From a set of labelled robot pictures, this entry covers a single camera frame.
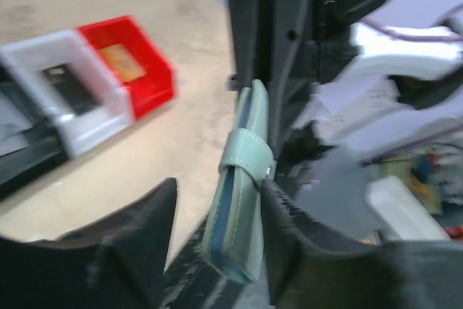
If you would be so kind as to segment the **red plastic bin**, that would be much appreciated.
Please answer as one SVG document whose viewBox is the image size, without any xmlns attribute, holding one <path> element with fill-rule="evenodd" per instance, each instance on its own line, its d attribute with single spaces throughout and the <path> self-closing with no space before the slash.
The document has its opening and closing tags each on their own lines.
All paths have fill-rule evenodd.
<svg viewBox="0 0 463 309">
<path fill-rule="evenodd" d="M 136 119 L 175 98 L 174 67 L 134 17 L 116 17 L 77 30 L 129 92 Z"/>
</svg>

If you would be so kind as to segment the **green card holder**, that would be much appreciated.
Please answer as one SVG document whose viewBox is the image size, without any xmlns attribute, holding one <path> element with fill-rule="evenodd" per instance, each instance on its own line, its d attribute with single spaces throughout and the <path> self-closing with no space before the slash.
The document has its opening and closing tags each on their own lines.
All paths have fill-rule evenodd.
<svg viewBox="0 0 463 309">
<path fill-rule="evenodd" d="M 263 259 L 259 189 L 276 162 L 267 144 L 268 93 L 260 80 L 239 94 L 234 126 L 218 165 L 201 255 L 232 281 L 257 282 Z"/>
</svg>

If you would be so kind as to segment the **black plastic bin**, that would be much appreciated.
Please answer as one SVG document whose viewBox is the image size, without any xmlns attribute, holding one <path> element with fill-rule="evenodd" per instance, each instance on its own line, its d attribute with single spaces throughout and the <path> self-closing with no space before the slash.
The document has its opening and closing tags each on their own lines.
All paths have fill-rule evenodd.
<svg viewBox="0 0 463 309">
<path fill-rule="evenodd" d="M 1 70 L 1 199 L 61 166 L 69 157 L 51 120 Z"/>
</svg>

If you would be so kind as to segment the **orange credit card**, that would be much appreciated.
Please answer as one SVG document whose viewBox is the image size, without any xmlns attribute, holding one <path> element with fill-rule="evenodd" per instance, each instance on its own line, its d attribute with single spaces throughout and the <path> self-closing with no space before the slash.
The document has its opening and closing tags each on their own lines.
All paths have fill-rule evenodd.
<svg viewBox="0 0 463 309">
<path fill-rule="evenodd" d="M 146 75 L 144 68 L 133 55 L 120 43 L 98 50 L 105 62 L 118 75 L 123 83 L 129 83 Z"/>
</svg>

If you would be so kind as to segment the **black credit card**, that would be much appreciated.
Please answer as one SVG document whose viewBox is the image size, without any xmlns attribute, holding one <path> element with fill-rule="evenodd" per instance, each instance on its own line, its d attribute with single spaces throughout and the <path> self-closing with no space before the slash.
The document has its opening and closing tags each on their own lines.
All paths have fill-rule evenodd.
<svg viewBox="0 0 463 309">
<path fill-rule="evenodd" d="M 98 106 L 90 91 L 77 79 L 70 64 L 60 64 L 42 71 L 76 115 L 86 114 Z"/>
</svg>

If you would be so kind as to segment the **white plastic bin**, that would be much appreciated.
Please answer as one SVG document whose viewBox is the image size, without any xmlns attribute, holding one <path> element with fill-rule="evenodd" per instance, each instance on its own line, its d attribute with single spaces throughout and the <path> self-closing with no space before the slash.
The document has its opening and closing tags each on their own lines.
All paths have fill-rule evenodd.
<svg viewBox="0 0 463 309">
<path fill-rule="evenodd" d="M 135 121 L 129 93 L 76 30 L 3 45 L 1 62 L 51 118 L 71 158 Z"/>
</svg>

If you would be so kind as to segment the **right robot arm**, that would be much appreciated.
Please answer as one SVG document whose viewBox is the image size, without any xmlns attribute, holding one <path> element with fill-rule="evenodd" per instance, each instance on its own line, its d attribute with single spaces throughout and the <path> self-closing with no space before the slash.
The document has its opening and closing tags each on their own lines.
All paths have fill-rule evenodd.
<svg viewBox="0 0 463 309">
<path fill-rule="evenodd" d="M 449 239 L 422 200 L 462 184 L 462 35 L 368 20 L 386 1 L 228 0 L 239 101 L 208 246 L 262 244 L 267 178 L 355 239 Z"/>
</svg>

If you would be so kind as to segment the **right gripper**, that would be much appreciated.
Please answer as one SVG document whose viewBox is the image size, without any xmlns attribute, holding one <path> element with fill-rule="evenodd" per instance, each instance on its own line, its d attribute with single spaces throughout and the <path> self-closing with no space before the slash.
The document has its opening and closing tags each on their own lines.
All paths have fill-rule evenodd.
<svg viewBox="0 0 463 309">
<path fill-rule="evenodd" d="M 315 81 L 332 81 L 355 57 L 353 24 L 387 0 L 316 0 Z M 261 80 L 268 91 L 268 144 L 281 181 L 299 162 L 287 141 L 310 97 L 312 0 L 228 0 L 239 88 Z"/>
</svg>

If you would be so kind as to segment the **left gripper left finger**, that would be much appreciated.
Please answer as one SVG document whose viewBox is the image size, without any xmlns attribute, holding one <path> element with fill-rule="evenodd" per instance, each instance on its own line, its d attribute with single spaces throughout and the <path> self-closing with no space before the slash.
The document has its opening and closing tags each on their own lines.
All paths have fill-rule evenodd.
<svg viewBox="0 0 463 309">
<path fill-rule="evenodd" d="M 159 308 L 177 204 L 167 178 L 59 240 L 1 238 L 2 308 Z"/>
</svg>

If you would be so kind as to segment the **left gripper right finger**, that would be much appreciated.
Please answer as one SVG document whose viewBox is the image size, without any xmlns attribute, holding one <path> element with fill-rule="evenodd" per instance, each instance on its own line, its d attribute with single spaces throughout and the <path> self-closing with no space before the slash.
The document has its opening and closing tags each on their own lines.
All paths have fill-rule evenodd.
<svg viewBox="0 0 463 309">
<path fill-rule="evenodd" d="M 270 302 L 276 308 L 461 308 L 462 243 L 348 238 L 261 189 Z"/>
</svg>

